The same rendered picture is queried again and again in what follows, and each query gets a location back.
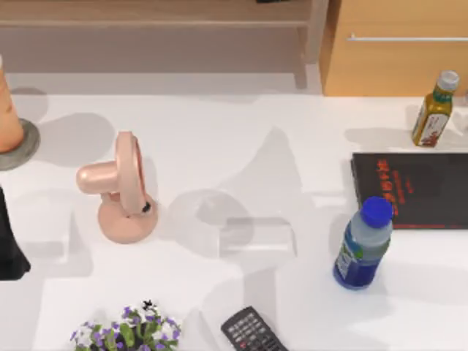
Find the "pink desk fan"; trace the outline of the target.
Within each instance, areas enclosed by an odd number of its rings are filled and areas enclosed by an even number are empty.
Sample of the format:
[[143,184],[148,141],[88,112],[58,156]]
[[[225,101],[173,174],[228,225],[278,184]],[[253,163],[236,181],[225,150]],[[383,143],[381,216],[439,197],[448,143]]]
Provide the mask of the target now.
[[132,132],[119,132],[114,160],[82,166],[76,183],[82,193],[101,197],[97,219],[109,240],[133,244],[155,229],[157,204],[146,191],[140,146]]

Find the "blue capped water bottle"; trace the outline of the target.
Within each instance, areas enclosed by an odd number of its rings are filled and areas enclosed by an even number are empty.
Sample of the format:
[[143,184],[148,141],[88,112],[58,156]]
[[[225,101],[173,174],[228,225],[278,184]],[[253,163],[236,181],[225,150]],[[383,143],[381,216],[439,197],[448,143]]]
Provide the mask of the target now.
[[336,281],[349,290],[367,288],[390,246],[393,207],[383,197],[367,198],[347,223],[335,262]]

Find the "black remote control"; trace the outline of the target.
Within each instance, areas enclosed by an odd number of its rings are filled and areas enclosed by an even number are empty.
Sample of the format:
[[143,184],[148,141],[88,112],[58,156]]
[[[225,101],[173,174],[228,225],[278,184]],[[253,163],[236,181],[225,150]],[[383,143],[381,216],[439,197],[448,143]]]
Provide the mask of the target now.
[[252,306],[227,319],[221,331],[235,351],[289,351]]

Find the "pale wooden open shelf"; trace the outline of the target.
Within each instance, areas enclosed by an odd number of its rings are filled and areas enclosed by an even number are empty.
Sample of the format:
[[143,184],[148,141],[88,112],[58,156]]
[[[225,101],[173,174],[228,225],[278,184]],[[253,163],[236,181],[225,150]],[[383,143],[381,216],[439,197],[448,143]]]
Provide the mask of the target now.
[[224,26],[292,28],[295,85],[308,85],[330,0],[0,0],[0,26]]

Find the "black book with red print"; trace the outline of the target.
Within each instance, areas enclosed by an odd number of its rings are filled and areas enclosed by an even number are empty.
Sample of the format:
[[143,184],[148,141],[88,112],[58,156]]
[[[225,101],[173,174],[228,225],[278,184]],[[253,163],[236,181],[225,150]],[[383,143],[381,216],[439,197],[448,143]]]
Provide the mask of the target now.
[[383,197],[395,229],[468,230],[467,153],[354,153],[358,205]]

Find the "purple and white flower plant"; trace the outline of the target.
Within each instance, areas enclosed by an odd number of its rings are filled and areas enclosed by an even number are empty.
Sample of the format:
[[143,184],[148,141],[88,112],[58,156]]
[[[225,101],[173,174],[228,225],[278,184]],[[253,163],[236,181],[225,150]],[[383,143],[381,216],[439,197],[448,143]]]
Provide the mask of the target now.
[[182,327],[151,300],[125,306],[117,320],[86,321],[72,332],[73,351],[177,351]]

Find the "wooden cupboard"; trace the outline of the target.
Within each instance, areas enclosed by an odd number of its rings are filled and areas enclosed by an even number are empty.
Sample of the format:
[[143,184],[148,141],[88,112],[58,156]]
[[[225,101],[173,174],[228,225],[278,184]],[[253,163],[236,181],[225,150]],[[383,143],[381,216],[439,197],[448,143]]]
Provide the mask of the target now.
[[443,70],[468,94],[468,42],[351,42],[358,37],[468,37],[468,0],[330,0],[320,50],[330,97],[419,97]]

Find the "yellow green tea bottle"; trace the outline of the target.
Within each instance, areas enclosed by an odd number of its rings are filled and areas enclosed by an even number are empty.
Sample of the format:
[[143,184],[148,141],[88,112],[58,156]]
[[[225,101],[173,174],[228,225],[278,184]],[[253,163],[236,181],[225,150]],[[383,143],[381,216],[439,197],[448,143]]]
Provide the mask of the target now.
[[416,146],[435,147],[453,111],[453,95],[460,77],[453,70],[443,70],[431,93],[428,93],[412,130]]

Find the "grey round coaster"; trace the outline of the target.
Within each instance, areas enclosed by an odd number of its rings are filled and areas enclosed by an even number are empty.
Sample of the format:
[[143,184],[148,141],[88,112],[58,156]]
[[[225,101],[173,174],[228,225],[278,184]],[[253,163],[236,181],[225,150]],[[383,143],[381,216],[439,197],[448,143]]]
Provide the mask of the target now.
[[23,140],[12,150],[0,152],[0,171],[13,170],[24,165],[39,148],[41,137],[37,126],[24,118],[19,118],[19,121],[23,128]]

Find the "orange cup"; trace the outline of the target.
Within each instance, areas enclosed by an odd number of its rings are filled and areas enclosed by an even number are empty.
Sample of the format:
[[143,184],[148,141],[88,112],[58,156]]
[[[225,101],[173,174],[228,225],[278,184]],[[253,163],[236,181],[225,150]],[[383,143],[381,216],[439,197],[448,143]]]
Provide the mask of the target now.
[[24,138],[23,127],[12,101],[0,55],[0,153],[17,148]]

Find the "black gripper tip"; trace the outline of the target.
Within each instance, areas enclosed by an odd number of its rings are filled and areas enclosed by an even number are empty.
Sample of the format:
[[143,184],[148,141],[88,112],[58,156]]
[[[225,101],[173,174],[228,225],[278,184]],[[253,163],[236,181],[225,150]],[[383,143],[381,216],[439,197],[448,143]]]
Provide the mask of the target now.
[[19,280],[30,270],[31,264],[12,231],[4,191],[0,186],[0,281]]

